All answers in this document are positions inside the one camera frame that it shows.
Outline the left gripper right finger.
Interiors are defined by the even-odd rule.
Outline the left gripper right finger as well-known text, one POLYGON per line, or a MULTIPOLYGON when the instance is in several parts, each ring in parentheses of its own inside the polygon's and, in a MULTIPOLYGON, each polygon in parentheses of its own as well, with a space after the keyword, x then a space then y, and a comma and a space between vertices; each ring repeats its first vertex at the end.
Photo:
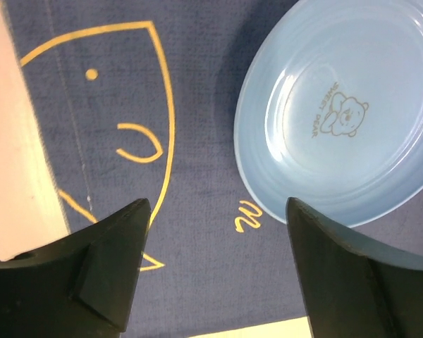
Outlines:
POLYGON ((286 204, 288 232, 313 337, 423 337, 423 256, 286 204))

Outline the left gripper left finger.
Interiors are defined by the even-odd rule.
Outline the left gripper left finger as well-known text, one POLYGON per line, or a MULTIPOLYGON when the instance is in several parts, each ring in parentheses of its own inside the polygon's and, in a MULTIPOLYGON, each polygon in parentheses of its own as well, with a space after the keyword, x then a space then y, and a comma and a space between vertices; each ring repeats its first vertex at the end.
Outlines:
POLYGON ((138 199, 62 239, 0 261, 0 337, 126 331, 151 207, 138 199))

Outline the light blue plastic plate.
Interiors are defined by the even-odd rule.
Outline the light blue plastic plate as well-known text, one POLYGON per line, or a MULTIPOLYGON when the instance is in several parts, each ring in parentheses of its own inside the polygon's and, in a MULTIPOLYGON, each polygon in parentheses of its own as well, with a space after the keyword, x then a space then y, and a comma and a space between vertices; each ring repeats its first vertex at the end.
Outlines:
POLYGON ((423 189, 423 1, 299 1, 240 91, 235 158, 251 197, 298 198, 349 227, 423 189))

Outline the blue cloth placemat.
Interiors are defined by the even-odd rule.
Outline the blue cloth placemat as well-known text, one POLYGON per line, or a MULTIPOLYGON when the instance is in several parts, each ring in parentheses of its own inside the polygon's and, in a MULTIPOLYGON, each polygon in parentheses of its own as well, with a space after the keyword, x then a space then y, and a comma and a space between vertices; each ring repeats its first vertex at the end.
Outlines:
POLYGON ((233 154, 245 72, 290 1, 4 1, 16 53, 150 20, 173 86, 170 123, 146 29, 57 46, 23 66, 56 186, 94 217, 137 197, 156 212, 127 337, 287 337, 304 313, 287 229, 260 217, 233 154))

